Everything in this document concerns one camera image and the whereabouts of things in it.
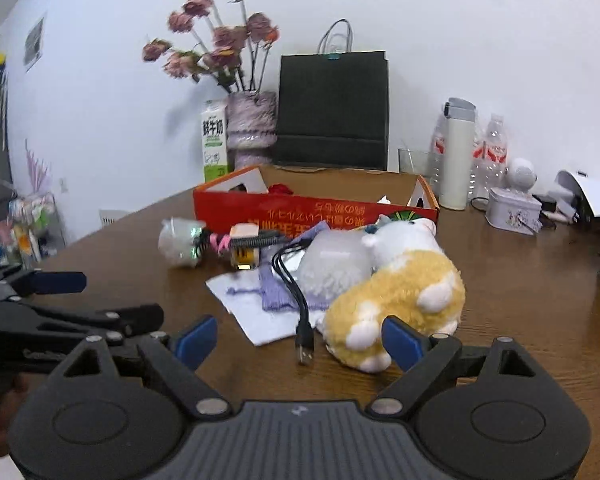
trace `gray ribbed panel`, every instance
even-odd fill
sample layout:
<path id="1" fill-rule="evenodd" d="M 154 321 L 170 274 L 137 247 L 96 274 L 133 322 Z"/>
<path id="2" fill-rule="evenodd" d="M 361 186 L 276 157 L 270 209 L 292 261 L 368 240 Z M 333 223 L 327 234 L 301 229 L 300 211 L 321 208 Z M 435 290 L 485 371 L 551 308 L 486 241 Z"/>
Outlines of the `gray ribbed panel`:
<path id="1" fill-rule="evenodd" d="M 152 480 L 452 480 L 406 429 L 353 402 L 247 402 L 231 420 L 195 427 Z"/>

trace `open box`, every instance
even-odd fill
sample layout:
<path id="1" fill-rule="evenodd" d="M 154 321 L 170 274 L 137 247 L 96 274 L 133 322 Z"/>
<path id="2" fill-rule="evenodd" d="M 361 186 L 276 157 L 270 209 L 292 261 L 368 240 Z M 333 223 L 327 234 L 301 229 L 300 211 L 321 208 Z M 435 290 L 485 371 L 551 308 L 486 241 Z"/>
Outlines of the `open box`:
<path id="1" fill-rule="evenodd" d="M 293 195 L 269 193 L 285 184 Z M 390 204 L 379 204 L 383 196 Z M 438 222 L 439 207 L 421 176 L 371 170 L 251 166 L 193 190 L 196 218 L 216 233 L 250 222 L 295 237 L 321 220 L 334 229 L 373 224 L 381 214 L 413 212 Z"/>

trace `thermos lid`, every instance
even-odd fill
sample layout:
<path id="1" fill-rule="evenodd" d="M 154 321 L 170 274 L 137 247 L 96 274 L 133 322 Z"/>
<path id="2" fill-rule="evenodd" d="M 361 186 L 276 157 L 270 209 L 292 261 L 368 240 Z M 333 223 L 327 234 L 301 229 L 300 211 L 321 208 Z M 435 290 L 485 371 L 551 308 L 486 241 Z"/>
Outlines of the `thermos lid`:
<path id="1" fill-rule="evenodd" d="M 475 105 L 458 97 L 450 97 L 445 104 L 445 117 L 475 123 Z"/>

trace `human hand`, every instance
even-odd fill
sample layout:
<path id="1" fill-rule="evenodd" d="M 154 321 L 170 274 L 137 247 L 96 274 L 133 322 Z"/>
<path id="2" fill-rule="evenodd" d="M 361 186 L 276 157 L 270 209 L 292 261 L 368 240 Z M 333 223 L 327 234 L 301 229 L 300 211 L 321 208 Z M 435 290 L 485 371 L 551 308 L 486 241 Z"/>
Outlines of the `human hand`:
<path id="1" fill-rule="evenodd" d="M 17 375 L 13 387 L 0 399 L 0 457 L 9 453 L 7 431 L 13 417 L 29 393 L 29 381 L 23 375 Z"/>

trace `wall outlet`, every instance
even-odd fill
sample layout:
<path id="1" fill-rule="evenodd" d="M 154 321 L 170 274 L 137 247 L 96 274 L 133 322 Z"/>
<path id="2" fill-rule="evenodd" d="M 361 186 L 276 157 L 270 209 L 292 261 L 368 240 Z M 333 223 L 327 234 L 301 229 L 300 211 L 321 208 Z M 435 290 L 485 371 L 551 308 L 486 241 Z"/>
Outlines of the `wall outlet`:
<path id="1" fill-rule="evenodd" d="M 117 220 L 130 214 L 131 211 L 122 211 L 120 209 L 100 209 L 100 223 L 102 226 L 111 225 Z"/>

